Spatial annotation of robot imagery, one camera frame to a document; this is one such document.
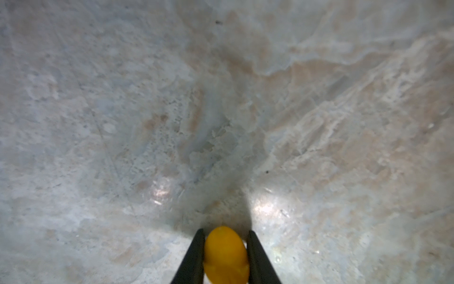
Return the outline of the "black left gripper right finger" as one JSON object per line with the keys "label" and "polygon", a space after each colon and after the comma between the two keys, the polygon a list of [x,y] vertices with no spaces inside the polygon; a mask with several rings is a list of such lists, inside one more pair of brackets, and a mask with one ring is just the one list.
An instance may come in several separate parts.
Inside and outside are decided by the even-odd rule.
{"label": "black left gripper right finger", "polygon": [[247,236],[247,255],[249,261],[249,284],[281,284],[257,234],[249,230]]}

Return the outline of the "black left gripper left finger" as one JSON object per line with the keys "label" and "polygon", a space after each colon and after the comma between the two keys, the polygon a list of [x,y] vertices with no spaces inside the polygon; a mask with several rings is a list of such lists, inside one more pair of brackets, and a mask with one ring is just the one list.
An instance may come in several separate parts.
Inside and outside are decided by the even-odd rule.
{"label": "black left gripper left finger", "polygon": [[203,284],[205,232],[197,230],[171,284]]}

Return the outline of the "yellow kumquat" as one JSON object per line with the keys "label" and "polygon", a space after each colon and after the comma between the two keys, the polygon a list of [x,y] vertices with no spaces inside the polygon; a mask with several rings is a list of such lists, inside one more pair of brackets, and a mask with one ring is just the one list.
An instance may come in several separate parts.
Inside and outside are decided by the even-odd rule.
{"label": "yellow kumquat", "polygon": [[240,236],[231,228],[220,226],[205,240],[203,268],[213,284],[247,284],[249,261]]}

